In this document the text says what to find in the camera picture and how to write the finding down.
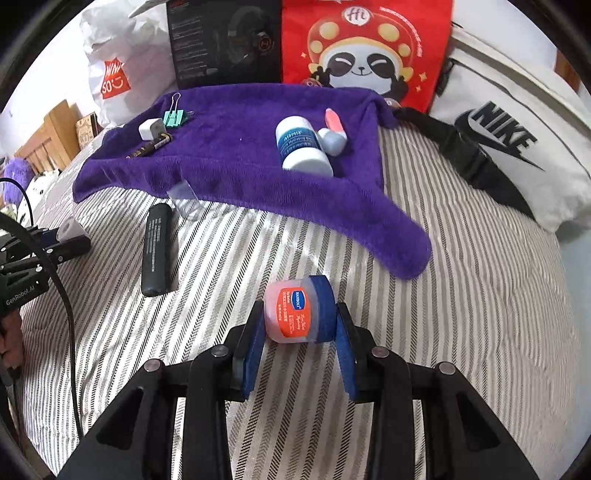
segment black box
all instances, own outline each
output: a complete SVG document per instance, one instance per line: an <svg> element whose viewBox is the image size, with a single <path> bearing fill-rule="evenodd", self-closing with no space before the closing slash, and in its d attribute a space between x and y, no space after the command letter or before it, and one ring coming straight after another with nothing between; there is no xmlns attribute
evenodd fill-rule
<svg viewBox="0 0 591 480"><path fill-rule="evenodd" d="M167 3L179 89L281 81L281 0Z"/></svg>

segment purple towel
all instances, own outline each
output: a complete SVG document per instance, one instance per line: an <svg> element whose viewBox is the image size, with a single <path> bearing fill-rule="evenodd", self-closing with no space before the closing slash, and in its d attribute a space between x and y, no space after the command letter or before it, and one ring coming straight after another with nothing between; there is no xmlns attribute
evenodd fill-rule
<svg viewBox="0 0 591 480"><path fill-rule="evenodd" d="M107 187L143 190L160 198L187 180L197 197L280 213L341 232L400 278L418 276L431 257L427 234L384 195L378 124L395 128L389 107L366 89L299 85L223 85L181 92L178 108L194 118L171 131L171 143L150 157L124 158L143 141L138 126L162 118L170 95L125 127L110 132L73 186L75 202ZM301 115L315 129L335 110L349 136L331 159L327 179L281 168L275 127Z"/></svg>
<svg viewBox="0 0 591 480"><path fill-rule="evenodd" d="M35 177L35 172L24 158L13 158L9 160L4 168L4 177L16 180L26 190L31 180ZM4 190L2 196L5 203L13 203L17 207L22 201L22 192L17 186L8 182L3 182Z"/></svg>

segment blue label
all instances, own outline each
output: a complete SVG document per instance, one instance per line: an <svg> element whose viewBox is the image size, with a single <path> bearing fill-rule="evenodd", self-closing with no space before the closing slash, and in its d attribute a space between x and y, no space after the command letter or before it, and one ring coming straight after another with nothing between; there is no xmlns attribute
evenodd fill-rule
<svg viewBox="0 0 591 480"><path fill-rule="evenodd" d="M294 290L291 293L291 306L294 310L304 310L304 307L306 306L304 292L301 290Z"/></svg>
<svg viewBox="0 0 591 480"><path fill-rule="evenodd" d="M288 130L279 139L277 148L281 155L281 163L285 161L289 154L300 148L317 148L321 150L316 134L309 128L292 128Z"/></svg>

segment black mount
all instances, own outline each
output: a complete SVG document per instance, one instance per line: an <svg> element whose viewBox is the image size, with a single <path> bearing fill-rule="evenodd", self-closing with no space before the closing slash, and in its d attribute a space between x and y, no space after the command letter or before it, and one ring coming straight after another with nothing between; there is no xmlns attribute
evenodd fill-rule
<svg viewBox="0 0 591 480"><path fill-rule="evenodd" d="M58 265L90 251L90 239L77 236L59 242L58 229L29 227L50 260ZM0 319L49 289L49 275L31 251L12 235L0 236Z"/></svg>
<svg viewBox="0 0 591 480"><path fill-rule="evenodd" d="M58 480L168 480L177 400L186 398L183 479L231 480L226 401L245 401L246 364L262 321L255 302L245 325L194 360L148 360L82 439ZM356 403L374 403L366 479L414 479L413 400L421 400L427 480L535 480L537 475L492 410L454 367L408 364L353 324L338 304L353 357Z"/></svg>

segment wooden headboard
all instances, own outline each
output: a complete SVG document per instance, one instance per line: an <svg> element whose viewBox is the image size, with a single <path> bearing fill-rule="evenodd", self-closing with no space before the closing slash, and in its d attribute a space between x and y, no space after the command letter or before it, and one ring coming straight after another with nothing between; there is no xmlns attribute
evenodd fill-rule
<svg viewBox="0 0 591 480"><path fill-rule="evenodd" d="M76 118L63 100L44 118L43 125L14 156L25 158L35 174L66 168L78 154Z"/></svg>

